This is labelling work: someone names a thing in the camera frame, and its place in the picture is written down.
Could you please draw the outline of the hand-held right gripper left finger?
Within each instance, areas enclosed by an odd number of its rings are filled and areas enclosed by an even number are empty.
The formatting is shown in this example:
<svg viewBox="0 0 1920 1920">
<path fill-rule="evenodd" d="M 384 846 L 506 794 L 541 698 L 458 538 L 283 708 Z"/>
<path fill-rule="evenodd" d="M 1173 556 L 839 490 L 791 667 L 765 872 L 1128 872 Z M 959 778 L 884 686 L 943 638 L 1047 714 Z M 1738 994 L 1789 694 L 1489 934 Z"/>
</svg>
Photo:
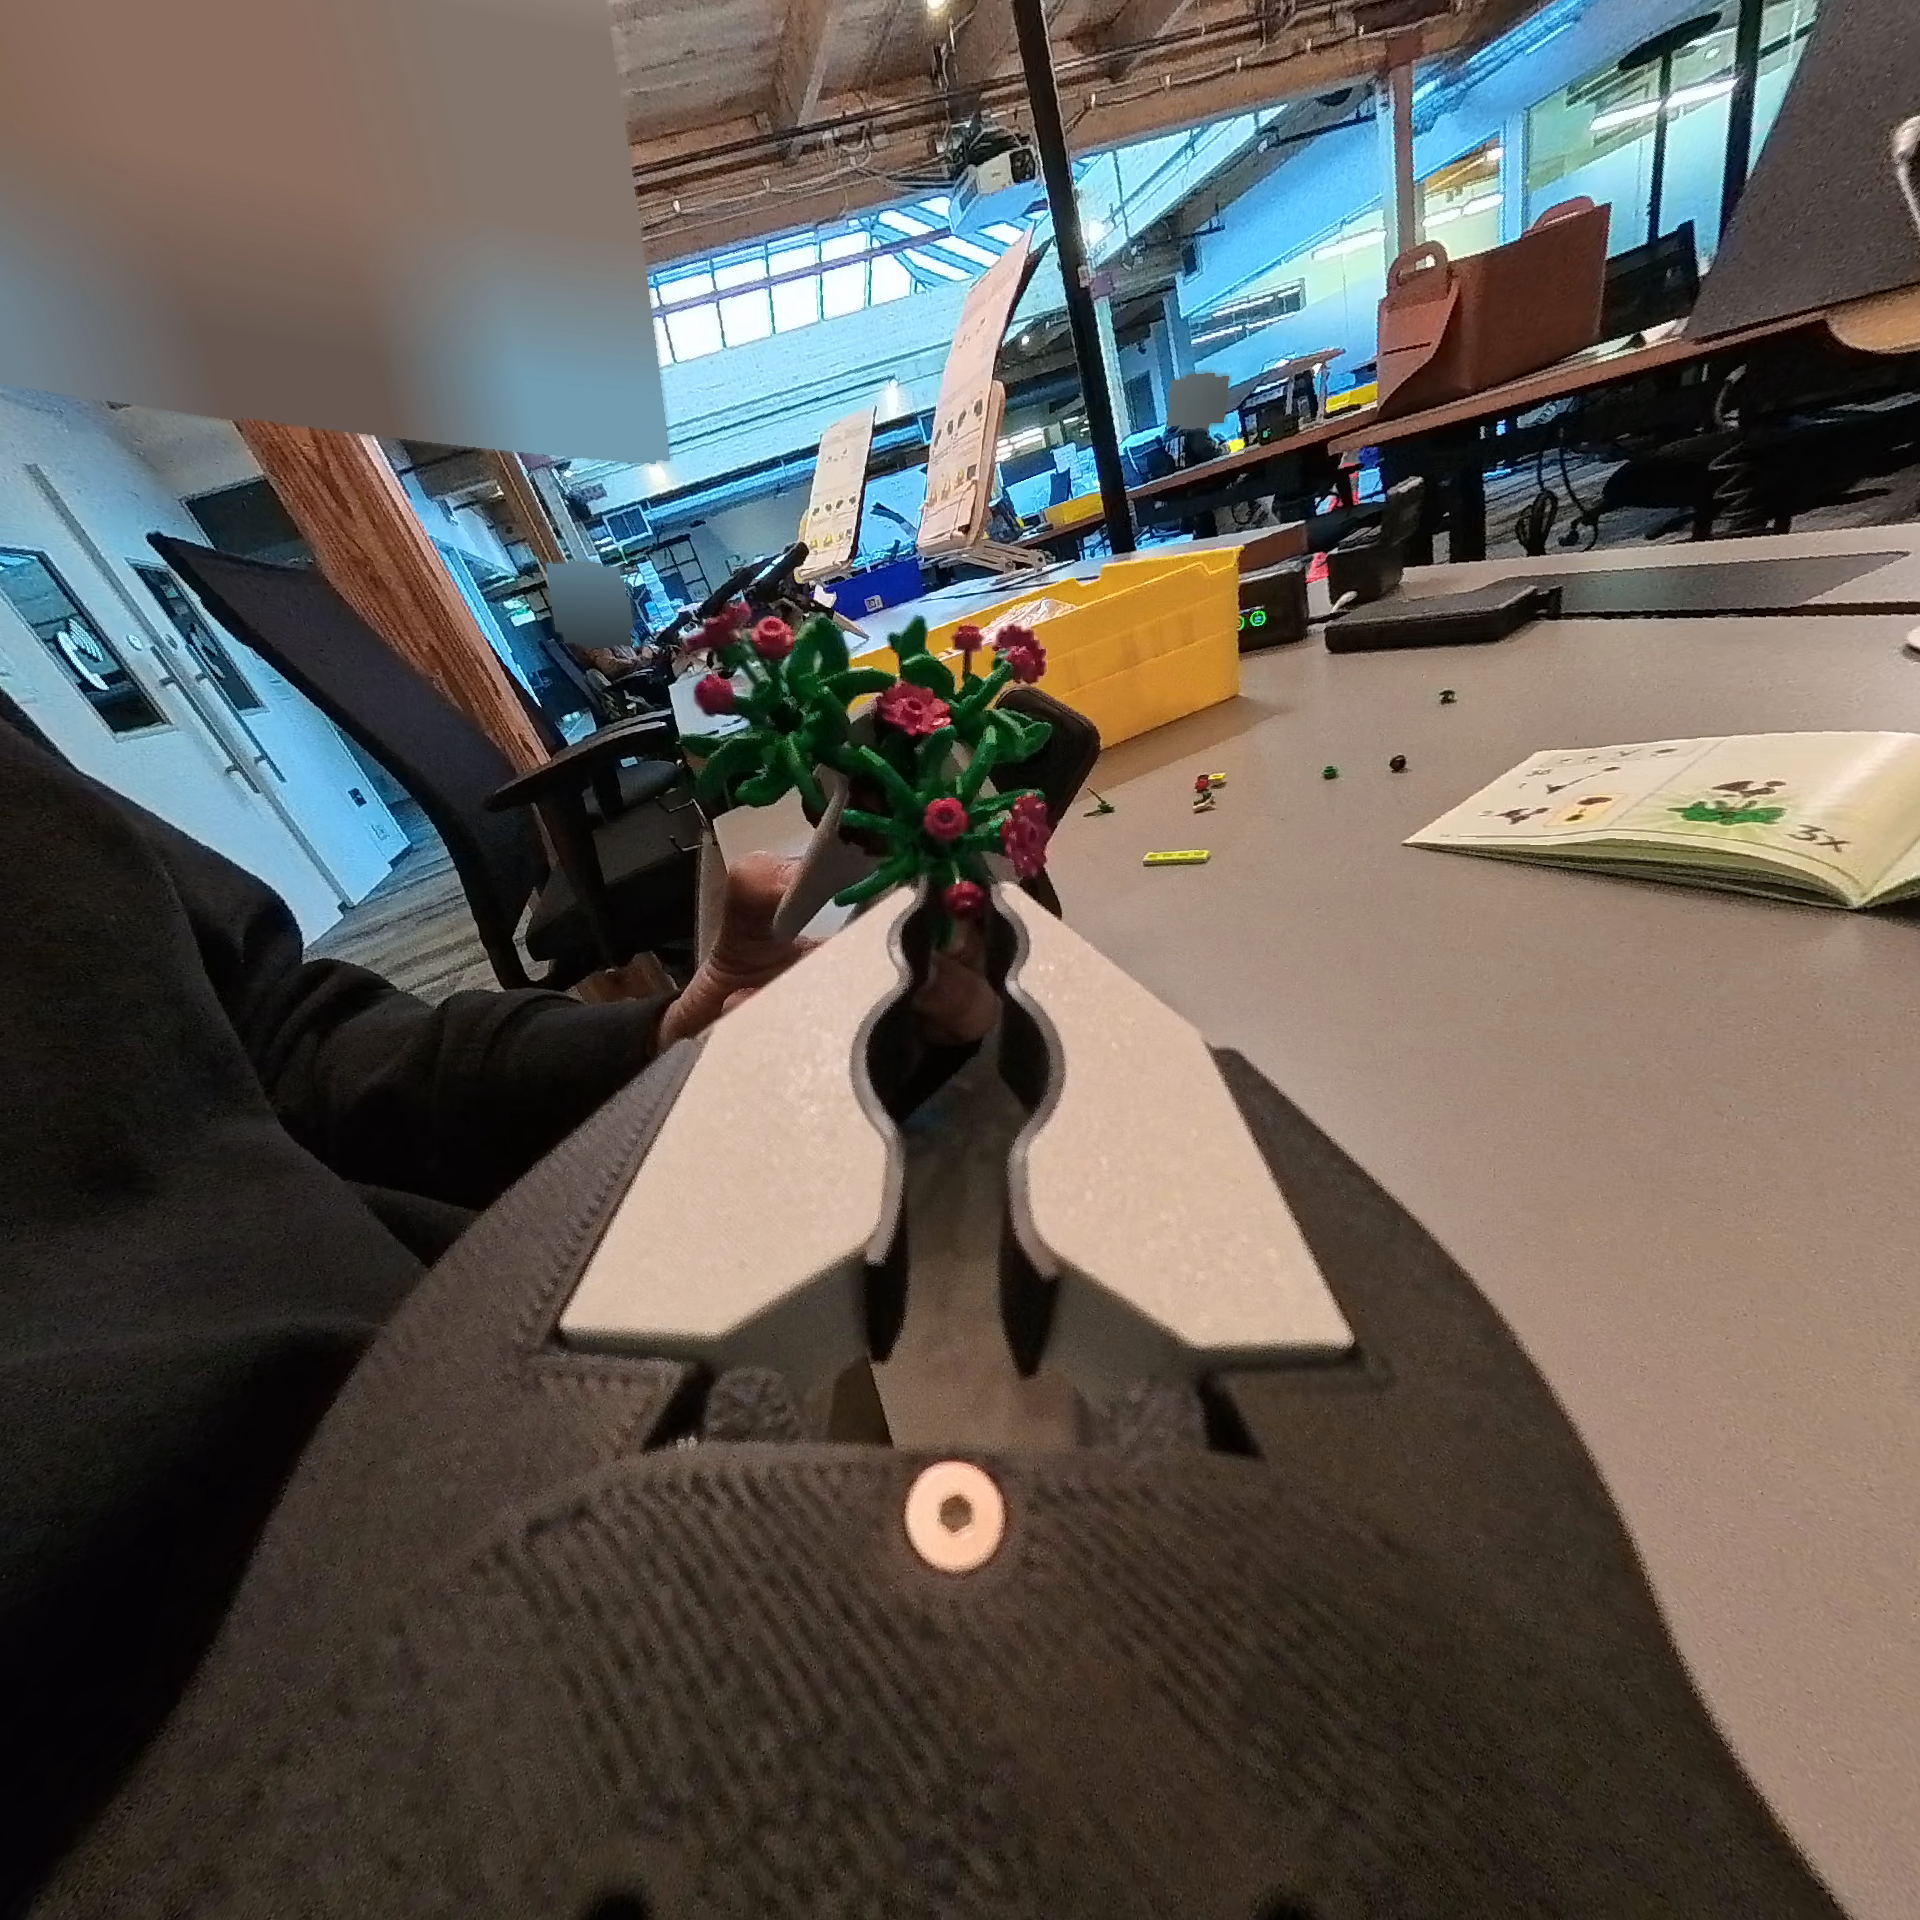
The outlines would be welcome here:
<svg viewBox="0 0 1920 1920">
<path fill-rule="evenodd" d="M 570 1293 L 573 1353 L 851 1370 L 904 1308 L 906 1150 L 872 1052 L 912 994 L 895 892 L 696 1043 Z"/>
</svg>

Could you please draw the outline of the small toy flower sprig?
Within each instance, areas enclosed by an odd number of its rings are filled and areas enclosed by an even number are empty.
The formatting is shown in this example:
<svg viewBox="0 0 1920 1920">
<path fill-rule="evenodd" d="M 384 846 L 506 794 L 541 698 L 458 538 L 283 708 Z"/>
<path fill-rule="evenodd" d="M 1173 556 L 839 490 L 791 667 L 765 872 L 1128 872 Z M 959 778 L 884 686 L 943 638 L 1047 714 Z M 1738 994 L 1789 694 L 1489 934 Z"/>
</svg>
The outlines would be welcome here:
<svg viewBox="0 0 1920 1920">
<path fill-rule="evenodd" d="M 904 638 L 897 670 L 839 667 L 825 691 L 842 730 L 823 765 L 845 781 L 839 833 L 868 868 L 832 894 L 865 907 L 895 892 L 931 899 L 953 932 L 981 921 L 1001 873 L 1036 881 L 1047 868 L 1051 814 L 1028 778 L 1053 728 L 1011 706 L 1041 684 L 1047 653 L 1033 629 L 965 626 L 961 667 Z"/>
</svg>

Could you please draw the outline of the person's left forearm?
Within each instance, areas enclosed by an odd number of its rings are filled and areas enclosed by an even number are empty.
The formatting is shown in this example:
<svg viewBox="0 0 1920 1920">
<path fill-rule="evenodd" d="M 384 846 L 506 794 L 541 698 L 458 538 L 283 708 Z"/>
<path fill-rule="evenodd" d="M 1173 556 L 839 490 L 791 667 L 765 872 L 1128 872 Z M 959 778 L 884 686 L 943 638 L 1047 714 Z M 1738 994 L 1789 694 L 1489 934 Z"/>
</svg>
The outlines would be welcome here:
<svg viewBox="0 0 1920 1920">
<path fill-rule="evenodd" d="M 293 910 L 218 854 L 181 888 L 282 1128 L 418 1258 L 444 1252 L 660 1046 L 664 996 L 425 1002 L 367 966 L 305 957 Z"/>
</svg>

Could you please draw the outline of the person's left hand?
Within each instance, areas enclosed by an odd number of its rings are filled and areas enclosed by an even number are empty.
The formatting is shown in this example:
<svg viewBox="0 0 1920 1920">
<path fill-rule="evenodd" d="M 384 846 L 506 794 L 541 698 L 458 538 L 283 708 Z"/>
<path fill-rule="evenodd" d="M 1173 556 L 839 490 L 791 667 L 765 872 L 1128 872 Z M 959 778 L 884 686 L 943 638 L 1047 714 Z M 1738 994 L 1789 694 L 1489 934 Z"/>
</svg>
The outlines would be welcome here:
<svg viewBox="0 0 1920 1920">
<path fill-rule="evenodd" d="M 729 1008 L 794 969 L 812 945 L 775 934 L 777 910 L 800 873 L 799 858 L 747 853 L 727 868 L 727 892 L 715 939 L 685 989 L 660 1013 L 651 1054 L 703 1035 Z M 1000 1020 L 1000 996 L 987 972 L 978 924 L 961 924 L 931 957 L 912 1008 L 932 1046 L 986 1041 Z"/>
</svg>

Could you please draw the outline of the yellow plastic bin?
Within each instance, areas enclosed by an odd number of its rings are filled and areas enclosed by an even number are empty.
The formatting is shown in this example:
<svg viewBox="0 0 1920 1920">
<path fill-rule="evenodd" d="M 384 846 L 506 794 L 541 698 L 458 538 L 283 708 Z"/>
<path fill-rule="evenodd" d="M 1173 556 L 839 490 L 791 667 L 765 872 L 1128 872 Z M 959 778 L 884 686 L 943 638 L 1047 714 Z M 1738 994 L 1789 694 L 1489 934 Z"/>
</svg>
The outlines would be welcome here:
<svg viewBox="0 0 1920 1920">
<path fill-rule="evenodd" d="M 961 666 L 956 630 L 1036 634 L 1036 691 L 1082 714 L 1104 747 L 1162 730 L 1240 693 L 1242 544 L 1175 541 L 1121 560 L 1033 566 L 961 582 L 856 620 L 856 666 L 897 667 L 895 638 L 924 620 L 929 649 Z"/>
</svg>

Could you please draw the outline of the idle hand-held gripper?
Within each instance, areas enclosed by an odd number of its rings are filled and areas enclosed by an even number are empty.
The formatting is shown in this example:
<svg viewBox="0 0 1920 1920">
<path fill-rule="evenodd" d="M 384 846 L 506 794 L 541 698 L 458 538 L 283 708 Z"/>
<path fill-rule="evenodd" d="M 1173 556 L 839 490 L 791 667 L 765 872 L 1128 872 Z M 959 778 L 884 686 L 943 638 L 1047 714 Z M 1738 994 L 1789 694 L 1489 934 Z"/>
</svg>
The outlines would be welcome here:
<svg viewBox="0 0 1920 1920">
<path fill-rule="evenodd" d="M 799 594 L 805 594 L 799 573 L 807 558 L 810 544 L 794 541 L 775 556 L 736 566 L 692 608 L 692 616 L 697 620 L 709 620 L 729 613 L 736 603 L 747 608 L 772 608 L 794 601 Z"/>
</svg>

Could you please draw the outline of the tall tan poster board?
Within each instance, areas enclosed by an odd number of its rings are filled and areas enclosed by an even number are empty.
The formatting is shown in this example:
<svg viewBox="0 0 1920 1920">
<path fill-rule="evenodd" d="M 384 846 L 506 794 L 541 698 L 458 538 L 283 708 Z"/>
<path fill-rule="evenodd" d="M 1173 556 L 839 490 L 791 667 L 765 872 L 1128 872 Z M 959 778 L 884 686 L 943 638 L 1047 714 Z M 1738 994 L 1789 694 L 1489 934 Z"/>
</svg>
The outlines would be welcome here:
<svg viewBox="0 0 1920 1920">
<path fill-rule="evenodd" d="M 917 553 L 959 553 L 986 538 L 995 493 L 1003 387 L 1000 350 L 1032 269 L 1032 230 L 973 281 L 944 362 L 929 436 Z"/>
</svg>

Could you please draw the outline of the small tan poster board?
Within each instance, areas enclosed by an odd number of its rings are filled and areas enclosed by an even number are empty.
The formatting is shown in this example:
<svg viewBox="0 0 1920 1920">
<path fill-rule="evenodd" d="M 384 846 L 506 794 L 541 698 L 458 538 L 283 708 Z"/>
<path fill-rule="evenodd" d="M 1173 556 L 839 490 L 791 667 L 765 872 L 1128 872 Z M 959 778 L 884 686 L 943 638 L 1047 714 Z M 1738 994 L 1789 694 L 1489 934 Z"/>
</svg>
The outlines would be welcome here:
<svg viewBox="0 0 1920 1920">
<path fill-rule="evenodd" d="M 832 420 L 823 432 L 799 531 L 807 548 L 799 564 L 800 582 L 825 582 L 852 566 L 872 453 L 872 402 Z"/>
</svg>

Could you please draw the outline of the black power adapter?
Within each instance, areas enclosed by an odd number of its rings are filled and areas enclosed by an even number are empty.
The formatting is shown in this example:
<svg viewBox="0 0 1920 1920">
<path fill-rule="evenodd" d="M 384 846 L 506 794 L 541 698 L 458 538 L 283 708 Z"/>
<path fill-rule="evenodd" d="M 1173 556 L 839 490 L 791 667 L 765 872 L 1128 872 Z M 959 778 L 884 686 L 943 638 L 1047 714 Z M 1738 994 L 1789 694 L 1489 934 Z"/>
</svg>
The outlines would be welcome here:
<svg viewBox="0 0 1920 1920">
<path fill-rule="evenodd" d="M 1409 544 L 1424 529 L 1426 481 L 1411 476 L 1383 493 L 1381 514 L 1353 525 L 1330 552 L 1327 586 L 1330 605 L 1357 608 L 1399 588 Z"/>
</svg>

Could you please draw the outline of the black flat box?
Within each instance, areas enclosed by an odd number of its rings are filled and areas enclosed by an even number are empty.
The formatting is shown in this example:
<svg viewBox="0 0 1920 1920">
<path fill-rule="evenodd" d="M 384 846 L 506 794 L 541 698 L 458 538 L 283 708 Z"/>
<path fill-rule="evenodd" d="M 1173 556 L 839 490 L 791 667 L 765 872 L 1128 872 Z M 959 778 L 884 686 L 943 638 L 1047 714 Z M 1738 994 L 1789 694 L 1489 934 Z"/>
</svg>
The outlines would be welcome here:
<svg viewBox="0 0 1920 1920">
<path fill-rule="evenodd" d="M 1492 644 L 1522 629 L 1557 620 L 1564 586 L 1501 580 L 1468 593 L 1385 597 L 1329 617 L 1324 629 L 1332 656 L 1371 656 Z"/>
</svg>

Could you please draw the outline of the wooden pillar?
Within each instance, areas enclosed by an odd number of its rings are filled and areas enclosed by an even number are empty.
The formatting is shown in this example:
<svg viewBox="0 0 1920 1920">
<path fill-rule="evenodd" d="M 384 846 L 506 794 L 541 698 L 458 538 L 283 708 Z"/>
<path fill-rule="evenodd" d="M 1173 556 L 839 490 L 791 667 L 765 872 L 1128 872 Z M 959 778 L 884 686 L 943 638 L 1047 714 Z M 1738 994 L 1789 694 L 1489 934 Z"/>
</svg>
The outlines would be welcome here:
<svg viewBox="0 0 1920 1920">
<path fill-rule="evenodd" d="M 315 564 L 343 601 L 444 698 L 460 706 L 519 776 L 546 747 L 519 686 L 460 594 L 440 548 L 370 435 L 237 418 Z"/>
</svg>

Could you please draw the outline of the black pole lamp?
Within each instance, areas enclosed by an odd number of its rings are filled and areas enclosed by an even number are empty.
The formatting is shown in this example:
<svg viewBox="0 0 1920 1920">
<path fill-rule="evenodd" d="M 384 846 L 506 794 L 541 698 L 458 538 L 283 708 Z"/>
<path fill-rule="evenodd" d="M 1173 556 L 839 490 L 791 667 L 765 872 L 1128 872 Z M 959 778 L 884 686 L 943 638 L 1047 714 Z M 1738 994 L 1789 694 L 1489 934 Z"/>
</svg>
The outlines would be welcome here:
<svg viewBox="0 0 1920 1920">
<path fill-rule="evenodd" d="M 1647 235 L 1642 244 L 1609 257 L 1601 297 L 1601 338 L 1647 338 L 1668 320 L 1684 320 L 1698 292 L 1696 235 L 1691 222 L 1667 229 L 1667 154 L 1675 107 L 1673 64 L 1696 41 L 1719 28 L 1722 11 L 1687 16 L 1647 36 L 1618 64 L 1621 80 L 1655 70 L 1653 93 L 1639 106 L 1650 120 L 1650 162 L 1647 192 Z"/>
<path fill-rule="evenodd" d="M 1049 49 L 1047 16 L 1042 2 L 1012 2 L 1012 18 L 1032 128 L 1047 190 L 1053 249 L 1061 260 L 1072 357 L 1088 411 L 1088 444 L 1096 456 L 1103 525 L 1112 553 L 1128 558 L 1137 552 L 1137 524 L 1121 462 L 1113 384 L 1108 357 L 1103 350 L 1103 309 L 1093 291 L 1096 276 L 1088 264 L 1088 243 L 1072 179 L 1072 156 Z"/>
</svg>

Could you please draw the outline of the brown top desk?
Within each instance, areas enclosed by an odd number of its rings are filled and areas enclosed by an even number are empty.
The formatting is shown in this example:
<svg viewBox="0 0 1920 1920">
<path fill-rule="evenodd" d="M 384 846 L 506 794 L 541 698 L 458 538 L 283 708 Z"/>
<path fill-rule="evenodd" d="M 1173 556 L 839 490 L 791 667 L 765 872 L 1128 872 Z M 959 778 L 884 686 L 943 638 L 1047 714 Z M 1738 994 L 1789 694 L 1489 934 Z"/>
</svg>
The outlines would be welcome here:
<svg viewBox="0 0 1920 1920">
<path fill-rule="evenodd" d="M 1170 472 L 1129 490 L 1128 498 L 1138 531 L 1259 498 L 1276 501 L 1284 520 L 1309 520 L 1324 498 L 1351 508 L 1351 472 L 1375 462 L 1381 472 L 1426 476 L 1431 514 L 1449 531 L 1453 556 L 1482 560 L 1487 473 L 1527 460 L 1564 414 L 1576 416 L 1573 436 L 1602 441 L 1611 435 L 1608 424 L 1642 401 L 1661 416 L 1691 409 L 1705 418 L 1722 384 L 1740 370 L 1775 369 L 1803 384 L 1825 365 L 1845 376 L 1889 369 L 1916 387 L 1916 354 L 1916 291 L 1711 340 L 1675 332 L 1659 344 L 1621 345 L 1389 420 L 1362 408 L 1287 438 Z"/>
</svg>

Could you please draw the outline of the brown cardboard carrier box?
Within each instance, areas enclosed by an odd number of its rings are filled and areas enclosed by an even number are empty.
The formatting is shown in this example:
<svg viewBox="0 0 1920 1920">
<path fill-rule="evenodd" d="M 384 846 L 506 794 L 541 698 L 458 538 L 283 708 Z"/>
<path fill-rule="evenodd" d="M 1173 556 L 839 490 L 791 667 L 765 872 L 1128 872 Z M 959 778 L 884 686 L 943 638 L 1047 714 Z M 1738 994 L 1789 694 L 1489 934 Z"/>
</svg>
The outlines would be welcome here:
<svg viewBox="0 0 1920 1920">
<path fill-rule="evenodd" d="M 1379 416 L 1466 401 L 1595 345 L 1609 230 L 1611 211 L 1581 196 L 1459 264 L 1439 243 L 1399 253 L 1379 304 Z"/>
</svg>

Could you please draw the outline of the black board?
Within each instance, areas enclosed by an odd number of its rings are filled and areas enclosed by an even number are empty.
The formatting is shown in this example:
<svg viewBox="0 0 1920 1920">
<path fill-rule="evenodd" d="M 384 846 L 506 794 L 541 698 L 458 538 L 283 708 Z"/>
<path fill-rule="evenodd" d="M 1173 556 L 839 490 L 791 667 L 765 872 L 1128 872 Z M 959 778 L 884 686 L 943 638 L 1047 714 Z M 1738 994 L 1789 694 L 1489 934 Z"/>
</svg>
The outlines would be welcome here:
<svg viewBox="0 0 1920 1920">
<path fill-rule="evenodd" d="M 1919 5 L 1821 5 L 1687 337 L 1913 289 L 1916 190 L 1899 173 L 1897 137 L 1916 115 Z"/>
</svg>

